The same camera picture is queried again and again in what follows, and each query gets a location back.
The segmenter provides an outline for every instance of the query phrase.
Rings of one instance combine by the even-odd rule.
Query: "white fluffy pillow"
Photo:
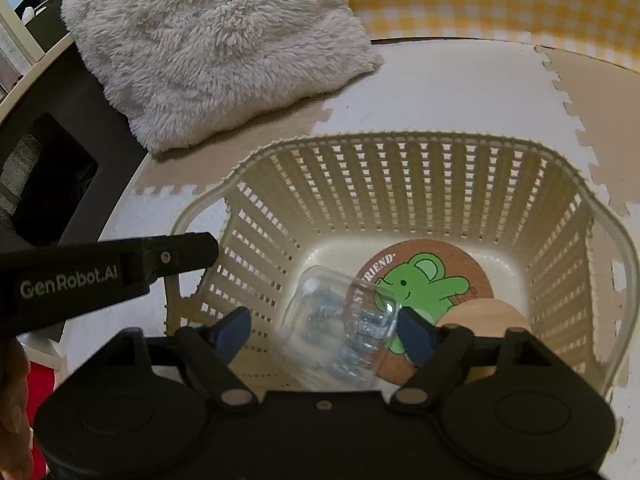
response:
[[[63,0],[62,11],[108,101],[158,153],[375,70],[348,1]]]

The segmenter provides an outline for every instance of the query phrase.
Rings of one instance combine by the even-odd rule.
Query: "plastic basket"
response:
[[[284,140],[198,196],[172,234],[218,200],[227,207],[220,259],[188,298],[177,276],[165,279],[166,330],[210,324],[247,306],[253,333],[232,369],[257,392],[296,387],[271,359],[270,343],[306,268],[355,275],[380,249],[421,237],[485,263],[495,297],[521,310],[534,334],[601,394],[625,359],[639,311],[632,239],[579,172],[540,144],[437,132]],[[597,223],[625,267],[626,300],[612,349],[596,357],[600,331],[613,330],[598,319],[614,307],[596,301],[590,240]]]

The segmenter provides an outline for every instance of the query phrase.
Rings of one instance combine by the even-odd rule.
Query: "basket slot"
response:
[[[285,273],[283,269],[277,269],[270,260],[260,256],[260,254],[249,248],[248,245],[242,243],[238,238],[228,240],[224,251],[230,258],[232,258],[232,256],[230,256],[230,252],[233,251],[237,256],[242,258],[251,266],[256,269],[260,269],[261,273],[272,279],[274,282],[279,282]]]
[[[497,155],[495,168],[489,170],[489,185],[492,186],[491,198],[489,199],[489,212],[486,216],[486,225],[482,239],[487,242],[497,242],[500,240],[506,216],[509,213],[510,202],[507,200],[507,187],[511,178],[511,168],[513,167],[513,149],[500,148]]]
[[[222,271],[225,269],[224,262],[221,262]],[[247,308],[255,308],[259,305],[262,307],[262,310],[266,310],[270,312],[274,309],[274,301],[269,297],[257,292],[256,290],[249,290],[249,285],[245,282],[241,277],[236,276],[235,279],[231,279],[231,275],[223,276],[222,272],[219,272],[216,276],[214,276],[213,285],[222,291],[223,294],[228,294],[231,298],[236,300],[239,305],[244,305]]]
[[[252,319],[252,326],[255,326],[254,318]],[[248,349],[251,352],[256,352],[258,354],[268,354],[271,350],[271,343],[267,339],[268,332],[259,332],[258,328],[252,328],[251,335],[246,340],[244,344],[244,348]]]
[[[577,242],[571,238],[569,240],[569,244],[573,244],[570,247],[564,246],[560,251],[562,254],[557,254],[558,259],[554,259],[541,276],[537,276],[534,281],[532,281],[531,293],[533,296],[536,296],[545,290],[547,290],[557,279],[559,276],[566,272],[576,272],[580,270],[580,272],[588,273],[589,272],[589,263],[585,256],[584,251],[584,239],[579,238]]]
[[[588,341],[586,333],[591,331],[591,323],[589,317],[585,314],[586,307],[577,311],[571,311],[564,317],[558,317],[555,320],[549,320],[547,327],[536,334],[542,341],[550,347],[562,348],[575,342],[578,338],[582,341]]]
[[[264,205],[277,218],[286,221],[285,228],[296,240],[313,239],[316,232],[303,204],[294,195],[289,178],[283,170],[278,170],[272,158],[264,158],[257,163],[257,171],[247,171],[243,176],[247,185],[254,190]]]
[[[559,269],[567,266],[567,263],[583,258],[584,233],[591,219],[591,211],[588,206],[581,206],[569,218],[558,237],[551,243],[553,250],[546,250],[545,254],[527,271],[532,290],[537,291],[545,286],[546,281],[552,280]]]
[[[482,225],[482,213],[486,200],[486,185],[489,177],[491,151],[486,144],[480,144],[476,148],[473,157],[474,188],[471,195],[471,214],[469,215],[469,237],[482,238],[484,226]]]
[[[353,144],[341,145],[344,161],[347,163],[347,169],[353,181],[353,187],[356,192],[358,206],[360,207],[360,215],[362,216],[362,224],[366,231],[376,230],[376,220],[373,215],[373,207],[369,196],[369,189],[364,179],[364,171],[360,165],[358,153]]]
[[[316,202],[318,202],[321,208],[324,207],[326,209],[326,211],[322,212],[322,215],[326,219],[327,225],[333,231],[344,232],[344,216],[338,208],[339,200],[335,197],[333,191],[331,190],[329,181],[327,180],[325,172],[321,167],[318,156],[312,149],[309,148],[300,148],[300,155],[305,161],[307,171],[311,174],[311,178],[316,184],[316,191],[314,192]]]
[[[424,186],[424,169],[422,166],[422,149],[420,143],[410,140],[406,144],[406,158],[409,166],[412,197],[415,211],[415,231],[418,234],[427,232],[427,191]]]
[[[255,352],[245,348],[238,353],[229,367],[254,392],[291,387],[304,389],[280,370],[270,352]]]
[[[547,164],[535,193],[531,214],[514,244],[520,251],[516,256],[522,257],[527,266],[535,264],[542,256],[541,245],[558,225],[575,193],[575,184],[562,176],[562,169],[555,164]]]
[[[580,312],[559,320],[545,331],[553,335],[538,337],[565,363],[584,375],[591,384],[597,383],[602,380],[602,365],[593,355],[591,321],[581,317],[572,324],[574,316],[579,317]]]
[[[409,203],[404,182],[404,160],[397,142],[385,142],[387,169],[391,178],[392,197],[394,203],[390,207],[391,218],[395,229],[406,233],[410,230]]]
[[[218,322],[220,318],[216,314],[210,313],[209,311],[201,311],[200,309],[198,309],[199,305],[201,305],[199,301],[189,301],[187,303],[188,312],[183,313],[182,315],[186,315],[189,318],[189,323],[197,323],[209,326]]]
[[[228,270],[231,274],[237,276],[242,279],[247,285],[252,287],[257,293],[262,294],[276,302],[276,304],[280,301],[281,293],[276,288],[277,286],[282,287],[281,283],[276,281],[271,281],[271,283],[266,283],[260,277],[255,275],[255,271],[251,272],[247,267],[241,265],[236,262],[232,258],[223,257],[220,258],[221,266]]]
[[[521,230],[529,216],[532,196],[531,191],[536,183],[540,170],[540,156],[526,152],[522,156],[520,170],[516,178],[516,186],[511,200],[507,221],[500,237],[500,244],[512,245],[518,230]]]
[[[242,223],[244,223],[244,226],[235,226],[235,229],[232,232],[233,237],[244,245],[246,245],[247,242],[254,245],[255,248],[264,255],[264,258],[266,260],[270,260],[271,264],[276,265],[280,269],[286,270],[288,272],[291,265],[290,259],[280,251],[273,250],[273,246],[271,245],[271,243],[267,240],[267,238],[258,233],[258,231],[252,229],[249,225],[247,225],[246,222],[243,221]]]
[[[310,150],[310,148],[300,149],[301,155],[305,150]],[[291,181],[290,185],[298,192],[300,197],[299,202],[302,202],[303,208],[306,208],[308,211],[307,221],[310,221],[320,232],[324,232],[325,234],[330,232],[331,229],[327,223],[326,216],[322,209],[320,209],[318,199],[311,189],[311,184],[309,183],[311,175],[308,174],[307,177],[305,173],[303,173],[303,169],[298,165],[291,152],[278,152],[276,158],[289,177]]]
[[[252,296],[249,292],[220,274],[214,277],[213,285],[216,290],[214,292],[209,291],[206,294],[205,298],[207,301],[205,301],[205,303],[207,303],[217,312],[223,312],[224,314],[231,312],[238,306],[244,305],[251,311],[252,314],[252,332],[262,332],[266,334],[271,332],[271,322],[268,320],[272,318],[268,317],[264,313],[258,312],[254,308],[251,308],[251,305],[259,303],[257,297]],[[264,308],[265,310],[270,309],[270,307],[267,307],[266,304]]]
[[[571,269],[566,274],[556,278],[555,282],[533,297],[531,302],[532,310],[535,312],[533,319],[538,322],[553,324],[566,316],[568,309],[566,306],[572,304],[577,296],[583,295],[588,289],[589,277],[584,269]],[[590,304],[591,298],[584,298]]]
[[[366,140],[362,144],[362,149],[365,154],[365,171],[369,171],[369,177],[371,184],[367,186],[367,189],[371,190],[373,194],[372,208],[373,216],[378,226],[378,230],[392,231],[393,225],[391,222],[391,204],[389,203],[388,190],[386,188],[385,172],[382,167],[381,156],[385,156],[384,153],[380,153],[378,146]]]
[[[342,207],[342,216],[346,220],[346,227],[350,232],[360,231],[360,221],[354,206],[357,200],[356,192],[350,191],[347,185],[348,170],[341,170],[340,162],[332,147],[323,144],[320,146],[320,155],[326,164],[329,177],[335,188],[335,195],[338,196],[339,205]]]
[[[244,210],[248,214],[248,217],[267,233],[273,241],[273,245],[279,248],[281,253],[295,255],[298,252],[299,247],[295,242],[290,240],[280,228],[274,225],[274,220],[279,222],[275,216],[268,222],[259,221],[260,217],[265,216],[264,213],[238,188],[230,190],[227,196],[230,203],[233,203],[236,208]]]
[[[451,226],[452,238],[466,237],[465,216],[468,219],[469,211],[466,206],[466,146],[461,142],[455,142],[451,150]]]
[[[241,376],[251,379],[267,376],[270,368],[273,368],[270,343],[252,334],[230,364],[230,368],[241,370]]]
[[[442,160],[442,144],[437,140],[428,144],[427,161],[431,188],[431,208],[427,208],[427,223],[431,224],[435,236],[444,236],[445,178]]]

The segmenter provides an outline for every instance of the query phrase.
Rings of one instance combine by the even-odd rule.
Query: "finger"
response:
[[[26,377],[31,369],[27,354],[24,353],[24,349],[17,339],[9,339],[4,342],[4,356],[0,355],[0,363],[3,358],[4,381]]]
[[[5,480],[29,480],[32,474],[33,456],[31,452],[28,452],[20,460],[15,461],[14,464],[2,471]]]
[[[18,433],[22,427],[28,389],[26,378],[5,382],[0,388],[0,424],[9,433]]]
[[[18,433],[9,433],[0,428],[0,470],[17,469],[17,464],[29,452],[31,431],[27,416],[22,416],[22,424]]]

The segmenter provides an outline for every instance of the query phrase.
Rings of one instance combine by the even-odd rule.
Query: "cork coaster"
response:
[[[484,270],[469,254],[428,238],[400,242],[380,251],[357,277],[384,286],[402,306],[412,307],[433,324],[457,304],[494,296]],[[394,336],[378,376],[403,384],[414,372],[400,338]]]

